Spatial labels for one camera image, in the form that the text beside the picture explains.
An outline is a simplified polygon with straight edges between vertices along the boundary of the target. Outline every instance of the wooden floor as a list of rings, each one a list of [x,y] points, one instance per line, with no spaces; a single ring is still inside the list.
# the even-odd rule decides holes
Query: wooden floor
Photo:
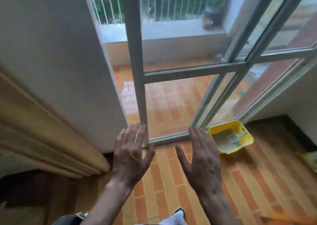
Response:
[[[220,155],[222,186],[241,224],[261,224],[260,214],[317,215],[317,178],[297,156],[299,144],[281,123],[247,125],[255,142],[231,155]],[[178,142],[189,160],[189,141]],[[115,224],[157,224],[182,206],[190,225],[209,224],[181,169],[174,144],[156,148],[156,156],[123,206]],[[45,206],[5,208],[3,224],[51,224],[59,217],[89,211],[111,174],[81,180],[56,175]]]
[[[138,123],[140,119],[131,66],[114,67],[113,71],[128,122]],[[233,73],[230,73],[224,78],[215,94],[216,98],[221,95],[232,76]],[[214,77],[214,75],[209,75],[146,84],[145,98],[149,138],[187,131],[191,119]],[[234,119],[231,108],[242,96],[241,92],[248,88],[249,84],[243,80],[215,115],[212,123]]]

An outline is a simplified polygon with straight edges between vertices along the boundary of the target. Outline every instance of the plant pot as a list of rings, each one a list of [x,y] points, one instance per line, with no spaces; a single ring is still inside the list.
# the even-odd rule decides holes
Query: plant pot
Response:
[[[206,6],[202,18],[203,28],[205,30],[211,30],[214,27],[222,26],[224,13],[227,6],[226,4],[221,6],[220,8],[214,8],[208,5]]]

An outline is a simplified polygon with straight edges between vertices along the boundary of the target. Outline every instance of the left hand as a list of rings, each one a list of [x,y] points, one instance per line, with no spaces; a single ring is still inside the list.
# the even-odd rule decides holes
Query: left hand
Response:
[[[113,155],[113,177],[133,189],[148,170],[155,155],[153,145],[149,153],[142,158],[142,144],[146,125],[129,125],[117,137]]]

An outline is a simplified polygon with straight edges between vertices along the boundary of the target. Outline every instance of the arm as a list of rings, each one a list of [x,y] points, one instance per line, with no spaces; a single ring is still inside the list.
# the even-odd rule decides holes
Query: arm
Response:
[[[176,146],[177,157],[211,225],[237,224],[221,188],[221,169],[215,141],[204,131],[189,128],[193,157],[190,164]]]
[[[153,146],[142,159],[145,126],[130,125],[119,134],[113,155],[113,176],[82,225],[112,225],[133,188],[148,170]]]

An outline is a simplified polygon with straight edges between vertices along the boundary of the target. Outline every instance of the yellow bucket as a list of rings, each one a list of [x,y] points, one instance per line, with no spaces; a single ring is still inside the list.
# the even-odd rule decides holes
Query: yellow bucket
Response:
[[[242,147],[248,146],[253,143],[253,137],[251,136],[251,134],[247,131],[244,125],[240,121],[237,121],[237,120],[229,121],[226,123],[222,123],[220,125],[215,125],[210,127],[208,129],[208,135],[209,137],[212,137],[213,135],[218,134],[219,132],[225,131],[227,129],[231,129],[232,132],[235,134],[240,134],[243,132],[245,132],[246,134],[240,135],[238,137],[240,145],[236,147],[233,146],[232,150],[229,150],[229,151],[224,151],[224,149],[222,149],[222,146],[216,143],[219,150],[219,154],[221,153],[230,154],[235,151],[238,151]]]

